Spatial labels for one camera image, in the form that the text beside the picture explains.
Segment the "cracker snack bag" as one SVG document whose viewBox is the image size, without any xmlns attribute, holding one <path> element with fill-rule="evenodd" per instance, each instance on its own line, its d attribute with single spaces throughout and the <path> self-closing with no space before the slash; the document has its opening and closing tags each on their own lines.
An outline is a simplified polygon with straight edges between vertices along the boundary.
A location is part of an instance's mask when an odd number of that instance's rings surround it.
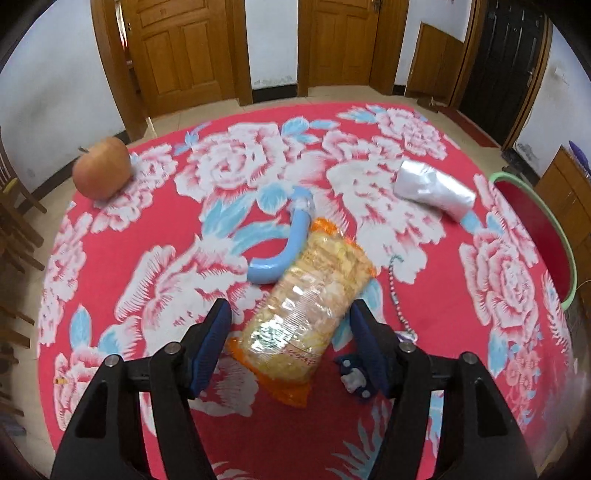
<svg viewBox="0 0 591 480">
<path fill-rule="evenodd" d="M 363 249 L 325 218 L 228 350 L 260 385 L 291 407 L 307 406 L 311 377 L 332 335 L 376 269 Z"/>
</svg>

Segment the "blue plastic curved piece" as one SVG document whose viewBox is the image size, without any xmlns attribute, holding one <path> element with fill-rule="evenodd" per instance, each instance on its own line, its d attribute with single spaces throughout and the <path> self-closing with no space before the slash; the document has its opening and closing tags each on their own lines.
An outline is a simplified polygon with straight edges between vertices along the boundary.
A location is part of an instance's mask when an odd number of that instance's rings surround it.
<svg viewBox="0 0 591 480">
<path fill-rule="evenodd" d="M 290 230 L 287 243 L 273 257 L 254 258 L 249 262 L 247 279 L 250 283 L 269 285 L 280 280 L 303 250 L 314 216 L 315 202 L 311 191 L 304 187 L 295 187 L 290 196 Z"/>
</svg>

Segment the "red green-rimmed trash basin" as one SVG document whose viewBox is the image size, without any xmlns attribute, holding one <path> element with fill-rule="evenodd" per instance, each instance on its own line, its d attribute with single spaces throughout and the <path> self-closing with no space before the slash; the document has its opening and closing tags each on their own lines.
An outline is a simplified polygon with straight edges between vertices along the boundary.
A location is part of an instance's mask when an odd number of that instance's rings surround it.
<svg viewBox="0 0 591 480">
<path fill-rule="evenodd" d="M 570 242 L 550 208 L 525 181 L 507 172 L 490 177 L 533 240 L 554 282 L 561 306 L 567 310 L 578 283 L 577 266 Z"/>
</svg>

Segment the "red floral tablecloth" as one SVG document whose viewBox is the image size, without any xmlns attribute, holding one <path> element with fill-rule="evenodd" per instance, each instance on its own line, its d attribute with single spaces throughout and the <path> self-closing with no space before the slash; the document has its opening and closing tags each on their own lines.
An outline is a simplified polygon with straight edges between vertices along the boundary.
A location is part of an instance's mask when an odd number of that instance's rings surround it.
<svg viewBox="0 0 591 480">
<path fill-rule="evenodd" d="M 112 200 L 76 196 L 48 260 L 38 326 L 39 390 L 59 444 L 103 360 L 148 357 L 179 341 L 214 302 L 235 331 L 269 288 L 249 262 L 283 250 L 290 196 L 372 261 L 363 300 L 401 330 L 389 290 L 393 255 L 405 317 L 425 351 L 478 355 L 542 464 L 566 431 L 572 343 L 554 282 L 515 211 L 469 154 L 421 113 L 397 105 L 295 105 L 204 122 L 135 147 L 135 173 Z M 457 223 L 397 197 L 404 160 L 476 192 Z"/>
</svg>

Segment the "near wooden chair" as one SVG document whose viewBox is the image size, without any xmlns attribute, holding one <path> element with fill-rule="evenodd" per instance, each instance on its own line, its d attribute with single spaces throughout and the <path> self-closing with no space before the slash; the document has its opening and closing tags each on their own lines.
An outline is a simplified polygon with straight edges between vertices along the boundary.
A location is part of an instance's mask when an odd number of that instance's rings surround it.
<svg viewBox="0 0 591 480">
<path fill-rule="evenodd" d="M 8 324 L 1 328 L 1 343 L 28 350 L 31 334 L 17 329 L 20 321 L 32 328 L 36 321 L 18 305 L 17 288 L 24 284 L 30 269 L 39 273 L 43 265 L 34 252 L 44 243 L 24 218 L 17 204 L 30 202 L 41 213 L 47 209 L 29 192 L 16 174 L 5 149 L 1 150 L 1 317 Z"/>
</svg>

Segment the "white plastic bag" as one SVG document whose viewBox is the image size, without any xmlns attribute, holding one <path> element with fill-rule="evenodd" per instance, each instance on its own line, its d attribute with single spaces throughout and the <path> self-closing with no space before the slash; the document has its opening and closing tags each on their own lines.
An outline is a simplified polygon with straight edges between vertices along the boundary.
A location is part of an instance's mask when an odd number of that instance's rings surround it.
<svg viewBox="0 0 591 480">
<path fill-rule="evenodd" d="M 437 208 L 457 223 L 472 210 L 476 192 L 455 177 L 423 162 L 404 160 L 393 186 L 402 199 Z"/>
</svg>

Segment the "wooden sideboard cabinet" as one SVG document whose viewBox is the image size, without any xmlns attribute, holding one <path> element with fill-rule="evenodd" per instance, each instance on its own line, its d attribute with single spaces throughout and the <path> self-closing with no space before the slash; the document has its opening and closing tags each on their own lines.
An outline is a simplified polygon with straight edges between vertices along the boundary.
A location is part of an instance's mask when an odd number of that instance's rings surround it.
<svg viewBox="0 0 591 480">
<path fill-rule="evenodd" d="M 558 219 L 578 262 L 590 262 L 590 175 L 563 146 L 535 186 Z"/>
</svg>

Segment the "red door mat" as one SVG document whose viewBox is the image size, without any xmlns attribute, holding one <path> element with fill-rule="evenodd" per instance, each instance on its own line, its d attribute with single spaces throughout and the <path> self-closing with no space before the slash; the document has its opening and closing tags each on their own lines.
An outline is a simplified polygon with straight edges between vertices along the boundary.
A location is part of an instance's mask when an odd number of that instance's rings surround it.
<svg viewBox="0 0 591 480">
<path fill-rule="evenodd" d="M 470 136 L 479 146 L 484 148 L 498 148 L 495 142 L 478 125 L 463 115 L 460 111 L 451 107 L 441 107 L 440 112 L 452 120 L 460 129 Z"/>
</svg>

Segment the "purple object on cabinet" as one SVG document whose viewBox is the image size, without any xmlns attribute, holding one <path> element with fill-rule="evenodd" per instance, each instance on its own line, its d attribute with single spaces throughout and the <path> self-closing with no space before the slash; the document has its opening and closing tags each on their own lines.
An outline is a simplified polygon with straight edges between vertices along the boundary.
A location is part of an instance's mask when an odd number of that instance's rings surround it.
<svg viewBox="0 0 591 480">
<path fill-rule="evenodd" d="M 581 165 L 581 167 L 585 170 L 585 172 L 588 175 L 591 175 L 591 166 L 590 166 L 589 160 L 588 160 L 587 156 L 585 155 L 585 153 L 582 151 L 582 149 L 578 145 L 576 145 L 572 140 L 569 141 L 569 146 L 570 146 L 570 149 L 571 149 L 574 157 L 576 158 L 578 163 Z"/>
</svg>

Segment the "brown shoe by door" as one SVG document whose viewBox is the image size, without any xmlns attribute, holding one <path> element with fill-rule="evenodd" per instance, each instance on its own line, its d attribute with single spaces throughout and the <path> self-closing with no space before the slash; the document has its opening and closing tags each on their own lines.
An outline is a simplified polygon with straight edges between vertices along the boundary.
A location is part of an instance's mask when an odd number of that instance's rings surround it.
<svg viewBox="0 0 591 480">
<path fill-rule="evenodd" d="M 422 108 L 428 109 L 433 112 L 439 111 L 439 106 L 433 97 L 421 97 L 417 99 L 417 104 Z"/>
</svg>

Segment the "dark entrance door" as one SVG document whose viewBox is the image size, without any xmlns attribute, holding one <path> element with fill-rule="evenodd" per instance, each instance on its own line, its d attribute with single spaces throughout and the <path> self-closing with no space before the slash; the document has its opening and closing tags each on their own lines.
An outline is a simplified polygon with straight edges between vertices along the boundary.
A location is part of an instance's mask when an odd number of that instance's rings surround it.
<svg viewBox="0 0 591 480">
<path fill-rule="evenodd" d="M 472 1 L 449 106 L 510 148 L 541 87 L 551 40 L 551 21 L 532 1 Z"/>
</svg>

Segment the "left wooden door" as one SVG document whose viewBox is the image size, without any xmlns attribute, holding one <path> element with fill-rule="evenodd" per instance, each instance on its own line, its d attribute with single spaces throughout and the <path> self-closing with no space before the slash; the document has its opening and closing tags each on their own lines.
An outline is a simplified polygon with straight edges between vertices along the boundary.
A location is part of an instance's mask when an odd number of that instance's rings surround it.
<svg viewBox="0 0 591 480">
<path fill-rule="evenodd" d="M 252 104 L 242 1 L 93 1 L 95 39 L 131 140 L 147 120 L 235 99 Z"/>
</svg>

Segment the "middle wooden door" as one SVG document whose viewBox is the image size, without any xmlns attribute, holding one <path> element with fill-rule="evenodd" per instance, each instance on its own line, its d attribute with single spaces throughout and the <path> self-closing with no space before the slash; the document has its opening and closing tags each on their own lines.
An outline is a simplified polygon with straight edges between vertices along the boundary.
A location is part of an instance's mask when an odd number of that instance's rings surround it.
<svg viewBox="0 0 591 480">
<path fill-rule="evenodd" d="M 408 0 L 298 3 L 297 95 L 346 85 L 391 95 L 409 6 Z"/>
</svg>

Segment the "beaded keychain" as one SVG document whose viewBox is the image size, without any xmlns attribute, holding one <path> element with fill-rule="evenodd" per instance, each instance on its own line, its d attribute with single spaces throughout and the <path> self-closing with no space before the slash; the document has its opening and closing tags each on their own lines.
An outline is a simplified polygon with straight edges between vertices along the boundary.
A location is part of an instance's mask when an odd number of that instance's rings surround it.
<svg viewBox="0 0 591 480">
<path fill-rule="evenodd" d="M 390 259 L 388 272 L 389 272 L 389 290 L 391 300 L 394 304 L 394 312 L 396 312 L 398 321 L 402 325 L 401 330 L 397 330 L 396 334 L 406 342 L 416 344 L 418 341 L 418 334 L 415 329 L 411 326 L 408 319 L 405 317 L 399 295 L 396 290 L 396 275 L 394 275 L 394 266 L 403 262 L 403 259 L 399 255 L 393 255 Z"/>
</svg>

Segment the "wooden wall cabinet panel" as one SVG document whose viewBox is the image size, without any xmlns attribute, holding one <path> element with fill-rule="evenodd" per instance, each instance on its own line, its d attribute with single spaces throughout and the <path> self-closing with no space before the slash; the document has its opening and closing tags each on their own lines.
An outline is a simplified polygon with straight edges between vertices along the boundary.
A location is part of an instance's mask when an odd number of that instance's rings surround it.
<svg viewBox="0 0 591 480">
<path fill-rule="evenodd" d="M 460 73 L 464 43 L 424 22 L 406 84 L 407 97 L 433 97 L 448 104 Z"/>
</svg>

